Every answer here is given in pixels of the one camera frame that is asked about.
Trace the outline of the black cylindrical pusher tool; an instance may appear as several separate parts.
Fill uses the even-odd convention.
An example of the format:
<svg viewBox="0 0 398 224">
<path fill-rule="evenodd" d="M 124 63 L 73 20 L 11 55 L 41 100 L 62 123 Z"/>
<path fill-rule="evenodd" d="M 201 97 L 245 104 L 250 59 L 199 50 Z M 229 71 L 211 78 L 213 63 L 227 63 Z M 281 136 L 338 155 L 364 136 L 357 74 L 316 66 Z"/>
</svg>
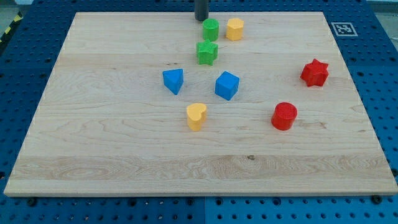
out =
<svg viewBox="0 0 398 224">
<path fill-rule="evenodd" d="M 198 21 L 207 19 L 209 15 L 208 0 L 194 0 L 194 14 Z"/>
</svg>

